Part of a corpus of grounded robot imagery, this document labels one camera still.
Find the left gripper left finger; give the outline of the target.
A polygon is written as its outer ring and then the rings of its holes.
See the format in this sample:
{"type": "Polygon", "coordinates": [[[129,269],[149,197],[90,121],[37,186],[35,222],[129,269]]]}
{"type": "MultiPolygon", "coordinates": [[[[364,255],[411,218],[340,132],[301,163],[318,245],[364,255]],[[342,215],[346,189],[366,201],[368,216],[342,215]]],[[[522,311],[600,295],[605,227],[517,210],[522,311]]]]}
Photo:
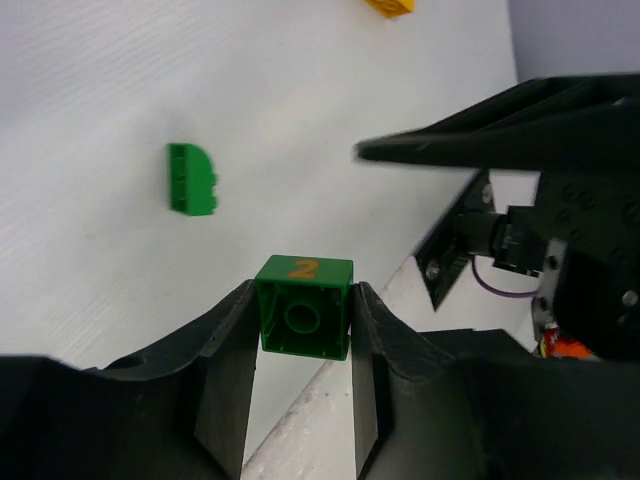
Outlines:
{"type": "Polygon", "coordinates": [[[103,369],[1,360],[5,479],[236,479],[259,334],[245,281],[211,310],[103,369]]]}

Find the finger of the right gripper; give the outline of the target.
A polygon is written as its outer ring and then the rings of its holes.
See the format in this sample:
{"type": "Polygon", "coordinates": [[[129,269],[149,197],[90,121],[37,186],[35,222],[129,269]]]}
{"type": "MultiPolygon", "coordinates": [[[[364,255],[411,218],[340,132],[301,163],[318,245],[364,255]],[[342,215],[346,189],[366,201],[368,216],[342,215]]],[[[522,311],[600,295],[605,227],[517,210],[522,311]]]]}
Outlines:
{"type": "Polygon", "coordinates": [[[354,152],[406,165],[636,173],[639,76],[528,80],[430,126],[360,141],[354,152]]]}

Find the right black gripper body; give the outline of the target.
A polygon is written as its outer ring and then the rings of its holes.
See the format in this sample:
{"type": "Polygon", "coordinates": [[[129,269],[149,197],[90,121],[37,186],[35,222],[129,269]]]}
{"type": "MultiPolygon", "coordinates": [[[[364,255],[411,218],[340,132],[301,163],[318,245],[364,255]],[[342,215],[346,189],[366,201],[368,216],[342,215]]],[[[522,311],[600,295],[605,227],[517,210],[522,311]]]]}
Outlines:
{"type": "Polygon", "coordinates": [[[638,359],[638,175],[542,175],[533,205],[493,217],[492,257],[538,278],[542,355],[638,359]]]}

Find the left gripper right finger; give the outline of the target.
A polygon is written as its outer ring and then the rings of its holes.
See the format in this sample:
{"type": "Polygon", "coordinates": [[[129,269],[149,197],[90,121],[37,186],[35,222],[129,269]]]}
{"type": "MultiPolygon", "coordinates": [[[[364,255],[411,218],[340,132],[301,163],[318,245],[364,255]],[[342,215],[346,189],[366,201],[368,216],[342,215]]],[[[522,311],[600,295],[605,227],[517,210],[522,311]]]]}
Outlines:
{"type": "Polygon", "coordinates": [[[360,479],[635,479],[639,368],[531,355],[502,330],[419,333],[352,293],[360,479]]]}

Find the green square lego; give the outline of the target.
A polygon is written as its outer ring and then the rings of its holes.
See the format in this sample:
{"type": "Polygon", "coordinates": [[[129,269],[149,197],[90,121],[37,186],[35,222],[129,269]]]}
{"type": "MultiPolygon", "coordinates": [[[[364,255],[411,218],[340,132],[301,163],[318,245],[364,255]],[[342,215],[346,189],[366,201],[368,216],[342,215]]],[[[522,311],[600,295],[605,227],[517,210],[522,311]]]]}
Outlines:
{"type": "Polygon", "coordinates": [[[255,277],[262,349],[345,360],[353,279],[351,260],[271,256],[255,277]]]}

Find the yellow L-shaped lego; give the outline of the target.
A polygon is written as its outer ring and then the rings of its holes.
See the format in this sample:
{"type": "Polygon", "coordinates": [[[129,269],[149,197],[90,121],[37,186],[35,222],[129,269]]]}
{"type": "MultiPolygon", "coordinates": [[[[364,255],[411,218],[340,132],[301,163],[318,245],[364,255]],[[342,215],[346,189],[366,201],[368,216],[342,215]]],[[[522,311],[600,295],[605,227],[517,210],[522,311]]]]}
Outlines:
{"type": "Polygon", "coordinates": [[[387,19],[410,14],[415,9],[414,0],[364,0],[364,2],[387,19]]]}

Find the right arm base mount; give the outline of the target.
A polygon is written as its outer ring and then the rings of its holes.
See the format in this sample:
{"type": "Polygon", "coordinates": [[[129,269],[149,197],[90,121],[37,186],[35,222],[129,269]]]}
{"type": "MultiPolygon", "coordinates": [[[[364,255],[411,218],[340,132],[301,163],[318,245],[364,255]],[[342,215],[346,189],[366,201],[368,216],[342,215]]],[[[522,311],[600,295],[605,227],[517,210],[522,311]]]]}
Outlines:
{"type": "Polygon", "coordinates": [[[438,309],[475,253],[489,255],[495,212],[489,172],[480,170],[413,252],[431,305],[438,309]]]}

